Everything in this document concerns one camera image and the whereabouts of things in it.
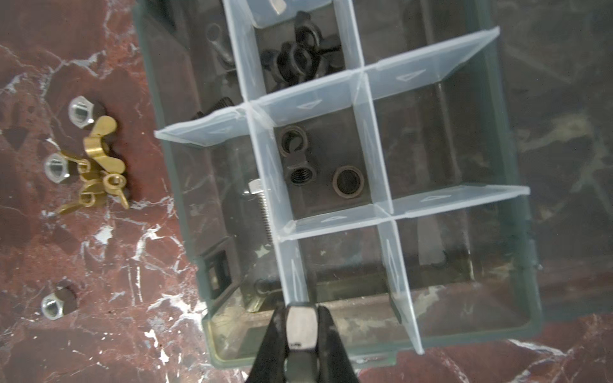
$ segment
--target bolt thread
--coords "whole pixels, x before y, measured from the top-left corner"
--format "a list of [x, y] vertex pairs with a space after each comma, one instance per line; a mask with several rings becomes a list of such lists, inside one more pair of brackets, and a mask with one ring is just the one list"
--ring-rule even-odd
[[311, 180], [313, 177], [313, 172], [310, 169], [302, 167], [300, 169], [296, 169], [292, 172], [292, 175], [289, 179], [292, 181], [294, 185], [302, 185]]
[[266, 202], [266, 196], [264, 193], [257, 195], [257, 201], [260, 205], [260, 212], [262, 213], [262, 220], [264, 221], [264, 229], [266, 230], [266, 237], [268, 242], [272, 244], [272, 228], [270, 226], [270, 211], [268, 210], [268, 203]]
[[233, 107], [233, 106], [234, 106], [234, 103], [229, 97], [222, 97], [219, 101], [217, 101], [211, 107], [211, 109], [208, 110], [207, 114], [213, 113], [216, 110], [220, 110], [220, 109], [227, 108], [227, 107]]

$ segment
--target black bushing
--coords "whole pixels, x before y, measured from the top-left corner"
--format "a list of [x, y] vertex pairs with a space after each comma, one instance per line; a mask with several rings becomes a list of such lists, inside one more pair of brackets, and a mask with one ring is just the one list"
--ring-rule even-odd
[[281, 155], [287, 157], [293, 152], [305, 151], [309, 141], [304, 129], [300, 126], [288, 125], [280, 131], [277, 144]]
[[334, 173], [332, 187], [342, 198], [356, 198], [364, 189], [364, 176], [355, 166], [341, 166]]

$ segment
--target steel bolt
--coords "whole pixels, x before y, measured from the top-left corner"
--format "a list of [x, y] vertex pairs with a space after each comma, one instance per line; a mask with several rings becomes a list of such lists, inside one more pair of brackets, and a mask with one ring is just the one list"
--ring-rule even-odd
[[266, 237], [268, 242], [272, 244], [272, 228], [270, 226], [270, 211], [268, 210], [268, 203], [266, 196], [264, 195], [264, 187], [262, 186], [262, 180], [256, 178], [249, 182], [249, 192], [257, 196], [257, 201], [260, 205], [260, 211], [262, 213], [262, 220], [264, 221], [264, 229], [266, 230]]

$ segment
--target compartment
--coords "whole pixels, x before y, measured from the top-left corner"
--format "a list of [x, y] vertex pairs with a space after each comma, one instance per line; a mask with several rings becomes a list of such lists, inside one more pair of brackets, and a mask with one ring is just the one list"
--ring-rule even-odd
[[218, 0], [147, 1], [134, 11], [158, 123], [168, 126], [242, 103], [238, 77], [223, 67], [207, 33], [229, 50], [226, 14]]
[[424, 344], [538, 328], [538, 304], [529, 293], [535, 274], [524, 253], [530, 244], [523, 223], [512, 217], [521, 203], [510, 199], [398, 221]]
[[[326, 2], [318, 1], [292, 3], [284, 7], [287, 12], [294, 12], [291, 16], [288, 16], [288, 13], [284, 13], [282, 16], [277, 15], [275, 22], [266, 23], [262, 27], [263, 29], [254, 27], [258, 23], [249, 7], [249, 5], [253, 5], [252, 3], [248, 4], [245, 0], [240, 0], [226, 1], [224, 4], [229, 20], [230, 38], [234, 45], [237, 60], [238, 79], [245, 100], [255, 100], [272, 91], [274, 84], [271, 83], [270, 78], [267, 80], [267, 84], [264, 81], [264, 75], [268, 77], [270, 74], [264, 73], [261, 52], [267, 48], [281, 50], [283, 42], [295, 40], [293, 22], [287, 20], [293, 19], [296, 16], [295, 11], [300, 9], [312, 11], [312, 17], [316, 19], [324, 37], [338, 34], [346, 69], [355, 69], [364, 65], [356, 27], [353, 22], [351, 0], [336, 0], [332, 2], [332, 5], [326, 5]], [[277, 4], [287, 5], [283, 1]]]
[[360, 355], [358, 350], [365, 347], [378, 349], [390, 343], [423, 352], [414, 321], [406, 323], [398, 312], [411, 303], [408, 294], [394, 287], [397, 281], [389, 259], [391, 247], [397, 244], [388, 242], [394, 236], [391, 225], [299, 241], [311, 301], [330, 309], [350, 357]]
[[[270, 170], [263, 178], [272, 183], [266, 188], [281, 240], [377, 224], [387, 216], [389, 191], [365, 76], [330, 76], [302, 89], [262, 97], [253, 106], [252, 134], [257, 137], [256, 151], [262, 153], [260, 169]], [[275, 128], [290, 124], [303, 126], [315, 142], [309, 151], [318, 175], [304, 186], [286, 182], [281, 160], [276, 137], [280, 130]], [[338, 143], [346, 143], [346, 148], [339, 149]], [[334, 191], [333, 174], [342, 165], [356, 166], [364, 176], [362, 195], [356, 199], [344, 199]]]
[[249, 181], [258, 177], [251, 139], [239, 136], [207, 147], [162, 141], [162, 147], [186, 253], [198, 267], [197, 285], [208, 308], [208, 350], [216, 366], [230, 367], [253, 357], [259, 327], [283, 301], [275, 248], [256, 196], [248, 192]]
[[300, 10], [309, 12], [330, 3], [331, 0], [246, 0], [246, 5], [253, 19], [253, 26], [256, 28], [266, 28], [271, 25], [282, 23], [293, 18], [296, 12]]
[[[471, 60], [483, 58], [482, 52]], [[469, 61], [440, 82], [375, 101], [393, 198], [496, 180], [480, 76]]]
[[[314, 168], [314, 174], [308, 179], [300, 178], [297, 173], [305, 168], [292, 172], [293, 168], [288, 167], [292, 157], [281, 159], [294, 219], [371, 203], [368, 175], [353, 108], [299, 121], [292, 126], [300, 127], [306, 133], [308, 147], [305, 154]], [[281, 144], [283, 129], [275, 128], [277, 145]], [[337, 169], [347, 165], [355, 167], [363, 175], [363, 180], [359, 181], [362, 192], [351, 199], [338, 195], [332, 183]]]
[[[338, 32], [338, 26], [337, 26], [337, 16], [335, 13], [334, 6], [332, 4], [328, 4], [326, 6], [314, 9], [313, 11], [308, 13], [308, 16], [310, 17], [311, 23], [314, 24], [314, 27], [315, 27], [315, 29], [312, 29], [312, 30], [315, 31], [319, 29], [321, 32], [321, 36], [323, 37], [324, 40], [334, 38], [334, 37], [336, 37], [337, 40], [340, 38], [339, 32]], [[296, 20], [296, 17], [294, 14], [294, 17], [292, 17], [288, 21], [284, 21], [282, 23], [278, 23], [278, 24], [269, 26], [264, 29], [259, 29], [259, 28], [255, 29], [257, 49], [258, 49], [258, 52], [260, 53], [261, 58], [262, 58], [262, 54], [265, 51], [283, 52], [284, 50], [283, 44], [296, 43], [295, 20]], [[307, 40], [308, 40], [309, 45], [314, 44], [313, 37], [309, 37], [307, 38]], [[336, 72], [339, 72], [345, 69], [345, 58], [342, 54], [342, 44], [339, 50], [339, 54], [340, 54], [339, 57], [335, 58], [335, 62], [333, 65], [337, 67], [341, 66], [341, 68], [340, 69], [330, 68], [327, 71], [328, 75], [332, 73], [333, 70]], [[319, 60], [321, 57], [321, 55], [317, 54], [315, 51], [309, 51], [309, 52], [301, 54], [300, 50], [298, 50], [298, 53], [296, 53], [294, 56], [295, 56], [297, 64], [301, 65], [302, 68], [304, 68], [307, 65], [307, 60], [309, 60], [309, 62], [311, 62], [311, 64], [308, 66], [309, 68], [311, 68], [309, 72], [312, 71], [312, 73], [314, 73], [315, 70], [318, 68]], [[289, 69], [290, 65], [289, 63], [287, 63], [288, 62], [287, 59], [286, 60], [280, 59], [279, 63], [281, 62], [286, 63], [285, 65], [279, 66], [282, 72], [284, 72], [285, 69], [290, 70]], [[280, 86], [275, 81], [273, 75], [271, 74], [271, 71], [265, 68], [262, 68], [262, 71], [264, 74], [264, 85], [266, 88], [266, 93], [272, 93], [276, 90], [279, 90]]]
[[366, 64], [466, 34], [466, 1], [355, 0]]

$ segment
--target clear plastic divider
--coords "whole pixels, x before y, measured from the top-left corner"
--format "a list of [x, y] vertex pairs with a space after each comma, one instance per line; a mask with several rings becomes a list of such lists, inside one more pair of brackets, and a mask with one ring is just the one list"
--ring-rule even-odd
[[418, 354], [424, 353], [419, 327], [413, 310], [413, 301], [406, 276], [405, 260], [400, 247], [400, 236], [395, 221], [383, 222], [377, 226], [379, 240], [381, 241], [381, 254], [383, 265], [387, 271], [389, 293], [394, 305], [400, 313], [402, 324], [409, 334], [409, 339]]
[[496, 39], [498, 27], [474, 32], [383, 59], [366, 67], [373, 99], [402, 93], [444, 79]]
[[283, 299], [286, 305], [310, 301], [298, 241], [274, 241]]
[[375, 107], [366, 75], [355, 79], [351, 87], [351, 94], [354, 99], [353, 112], [356, 117], [357, 132], [360, 135], [366, 163], [370, 198], [375, 205], [391, 214], [393, 212], [392, 194], [387, 179]]
[[296, 16], [296, 12], [326, 6], [332, 0], [246, 0], [249, 19], [256, 28], [282, 23]]
[[343, 46], [345, 68], [356, 69], [364, 67], [364, 54], [362, 53], [362, 43], [357, 30], [353, 0], [335, 0], [334, 12], [337, 15], [338, 33]]
[[211, 146], [230, 138], [248, 135], [245, 109], [242, 106], [218, 110], [208, 116], [176, 123], [155, 131], [155, 137], [178, 143]]
[[391, 218], [385, 211], [369, 203], [368, 205], [333, 211], [289, 222], [279, 235], [282, 241], [296, 240], [374, 226], [388, 219]]
[[281, 158], [278, 154], [273, 126], [251, 109], [247, 110], [247, 117], [257, 172], [262, 180], [275, 237], [276, 233], [279, 233], [294, 218], [283, 178]]
[[224, 0], [224, 8], [240, 93], [245, 101], [255, 100], [266, 94], [266, 87], [249, 6], [246, 0]]
[[253, 102], [275, 124], [284, 126], [351, 106], [351, 82], [357, 73], [344, 71], [268, 94]]
[[530, 188], [528, 186], [452, 186], [451, 188], [413, 194], [395, 199], [393, 201], [394, 218], [422, 217], [529, 194]]

